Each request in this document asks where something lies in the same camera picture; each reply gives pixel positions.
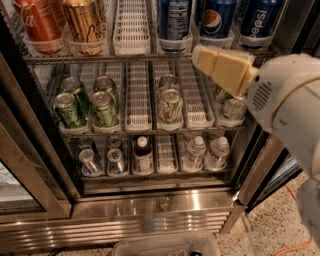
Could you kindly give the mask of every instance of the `speckled floor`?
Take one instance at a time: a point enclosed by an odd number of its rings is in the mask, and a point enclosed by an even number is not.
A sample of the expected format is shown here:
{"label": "speckled floor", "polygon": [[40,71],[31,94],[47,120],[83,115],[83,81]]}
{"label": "speckled floor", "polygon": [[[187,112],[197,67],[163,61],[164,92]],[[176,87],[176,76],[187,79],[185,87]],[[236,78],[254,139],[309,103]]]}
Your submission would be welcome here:
{"label": "speckled floor", "polygon": [[[302,173],[288,185],[294,192],[306,179]],[[296,203],[286,187],[282,187],[250,214],[243,215],[227,235],[217,235],[222,256],[272,256],[278,251],[306,243],[310,235],[301,224]],[[19,256],[111,256],[111,248],[91,246],[67,248],[58,254],[43,251]],[[316,244],[284,254],[285,256],[320,255]]]}

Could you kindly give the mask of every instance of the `logo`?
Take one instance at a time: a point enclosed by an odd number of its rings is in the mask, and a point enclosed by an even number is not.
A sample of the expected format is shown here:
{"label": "logo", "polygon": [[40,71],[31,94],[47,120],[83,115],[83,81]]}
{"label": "logo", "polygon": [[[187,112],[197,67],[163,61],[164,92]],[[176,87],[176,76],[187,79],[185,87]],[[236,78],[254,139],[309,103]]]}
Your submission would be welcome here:
{"label": "logo", "polygon": [[222,19],[219,13],[213,10],[205,11],[203,15],[203,29],[208,34],[216,33],[220,30]]}
{"label": "logo", "polygon": [[256,38],[257,34],[260,32],[260,30],[263,28],[263,20],[266,18],[267,12],[263,10],[257,10],[257,17],[254,21],[253,25],[254,27],[251,29],[251,35],[249,37]]}

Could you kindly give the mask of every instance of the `bottle cap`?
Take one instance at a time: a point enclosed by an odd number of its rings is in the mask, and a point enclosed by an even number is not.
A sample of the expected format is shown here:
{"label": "bottle cap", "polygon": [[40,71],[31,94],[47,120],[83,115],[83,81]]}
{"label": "bottle cap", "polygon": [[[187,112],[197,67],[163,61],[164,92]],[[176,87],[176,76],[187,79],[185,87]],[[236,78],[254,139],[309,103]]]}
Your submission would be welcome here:
{"label": "bottle cap", "polygon": [[219,142],[219,144],[222,145],[222,146],[228,145],[228,140],[227,140],[226,137],[220,137],[220,138],[218,139],[218,142]]}
{"label": "bottle cap", "polygon": [[194,138],[194,143],[198,146],[203,144],[203,138],[201,136],[197,136]]}
{"label": "bottle cap", "polygon": [[138,138],[138,146],[144,148],[145,146],[147,146],[148,144],[148,140],[146,137],[141,136]]}

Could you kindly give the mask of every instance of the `plastic divider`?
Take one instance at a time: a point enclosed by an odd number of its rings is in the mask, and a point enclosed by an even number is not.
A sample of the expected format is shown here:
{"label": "plastic divider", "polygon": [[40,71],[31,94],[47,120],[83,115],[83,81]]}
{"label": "plastic divider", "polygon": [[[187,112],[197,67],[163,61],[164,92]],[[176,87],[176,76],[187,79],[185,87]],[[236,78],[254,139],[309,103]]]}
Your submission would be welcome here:
{"label": "plastic divider", "polygon": [[148,63],[127,63],[126,130],[152,129]]}

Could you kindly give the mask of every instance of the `blue can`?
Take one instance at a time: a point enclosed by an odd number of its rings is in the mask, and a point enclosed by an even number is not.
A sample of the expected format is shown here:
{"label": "blue can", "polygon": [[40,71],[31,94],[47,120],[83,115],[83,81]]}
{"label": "blue can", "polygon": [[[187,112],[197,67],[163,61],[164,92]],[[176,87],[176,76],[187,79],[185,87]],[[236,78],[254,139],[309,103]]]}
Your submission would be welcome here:
{"label": "blue can", "polygon": [[157,7],[159,38],[172,41],[186,39],[192,0],[158,0]]}
{"label": "blue can", "polygon": [[200,35],[208,38],[228,37],[237,0],[206,0]]}
{"label": "blue can", "polygon": [[241,24],[241,35],[252,38],[269,36],[283,0],[251,0]]}

